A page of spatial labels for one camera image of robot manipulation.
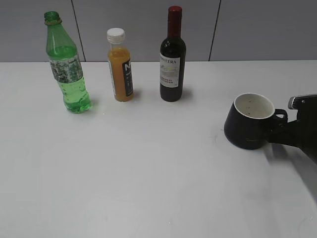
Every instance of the mug handle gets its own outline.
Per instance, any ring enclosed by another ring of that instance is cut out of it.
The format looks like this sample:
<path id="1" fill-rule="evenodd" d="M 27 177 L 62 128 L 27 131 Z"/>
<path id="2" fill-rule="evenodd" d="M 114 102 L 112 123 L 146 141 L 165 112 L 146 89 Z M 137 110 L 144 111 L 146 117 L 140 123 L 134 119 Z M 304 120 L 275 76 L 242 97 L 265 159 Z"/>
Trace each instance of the mug handle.
<path id="1" fill-rule="evenodd" d="M 288 114 L 283 109 L 275 109 L 273 115 L 274 125 L 277 127 L 284 126 L 288 122 Z"/>

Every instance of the juice bottle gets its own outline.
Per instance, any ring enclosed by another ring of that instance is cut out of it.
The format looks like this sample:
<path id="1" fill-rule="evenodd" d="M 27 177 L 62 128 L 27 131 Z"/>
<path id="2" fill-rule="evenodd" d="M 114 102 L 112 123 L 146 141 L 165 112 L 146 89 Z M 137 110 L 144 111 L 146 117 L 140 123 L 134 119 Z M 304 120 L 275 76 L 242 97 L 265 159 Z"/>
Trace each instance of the juice bottle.
<path id="1" fill-rule="evenodd" d="M 113 93 L 116 100 L 126 102 L 133 98 L 130 52 L 124 47 L 124 30 L 111 28 L 107 31 L 110 42 L 108 62 L 112 77 Z"/>

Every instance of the wine bottle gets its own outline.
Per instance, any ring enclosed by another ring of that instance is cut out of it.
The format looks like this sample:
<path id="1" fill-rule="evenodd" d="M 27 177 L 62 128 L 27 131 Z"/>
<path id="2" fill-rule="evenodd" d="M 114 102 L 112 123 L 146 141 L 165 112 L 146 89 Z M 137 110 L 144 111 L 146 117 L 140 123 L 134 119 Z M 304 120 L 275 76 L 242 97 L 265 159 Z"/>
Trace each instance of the wine bottle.
<path id="1" fill-rule="evenodd" d="M 160 96 L 168 102 L 179 100 L 183 92 L 186 45 L 180 37 L 182 8 L 168 9 L 167 38 L 160 46 Z"/>

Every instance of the bottle cap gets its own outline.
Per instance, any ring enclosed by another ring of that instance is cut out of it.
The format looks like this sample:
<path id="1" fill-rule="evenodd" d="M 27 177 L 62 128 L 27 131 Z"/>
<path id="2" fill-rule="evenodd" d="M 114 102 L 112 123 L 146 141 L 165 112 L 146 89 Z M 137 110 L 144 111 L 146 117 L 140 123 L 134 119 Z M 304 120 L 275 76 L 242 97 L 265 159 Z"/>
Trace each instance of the bottle cap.
<path id="1" fill-rule="evenodd" d="M 171 6 L 168 9 L 168 36 L 180 37 L 182 27 L 182 12 L 180 6 Z"/>
<path id="2" fill-rule="evenodd" d="M 112 44 L 120 44 L 124 41 L 125 33 L 121 28 L 111 28 L 107 31 L 107 39 Z"/>

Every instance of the bottle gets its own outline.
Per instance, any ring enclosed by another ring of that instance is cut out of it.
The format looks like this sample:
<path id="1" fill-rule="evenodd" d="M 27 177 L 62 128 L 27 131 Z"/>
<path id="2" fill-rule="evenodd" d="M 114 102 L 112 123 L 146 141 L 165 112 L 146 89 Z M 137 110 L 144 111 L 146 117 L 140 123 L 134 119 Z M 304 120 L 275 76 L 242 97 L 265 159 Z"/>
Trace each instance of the bottle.
<path id="1" fill-rule="evenodd" d="M 168 102 L 179 100 L 183 92 L 186 45 L 180 38 L 182 8 L 168 9 L 167 38 L 160 46 L 160 96 Z"/>
<path id="2" fill-rule="evenodd" d="M 110 42 L 108 62 L 110 67 L 113 93 L 116 100 L 126 102 L 133 98 L 130 52 L 124 47 L 123 29 L 111 28 L 107 31 Z"/>
<path id="3" fill-rule="evenodd" d="M 86 91 L 76 45 L 61 25 L 57 12 L 46 12 L 44 18 L 48 26 L 46 52 L 54 78 L 63 93 L 64 104 L 74 113 L 84 112 L 91 107 L 91 101 Z"/>

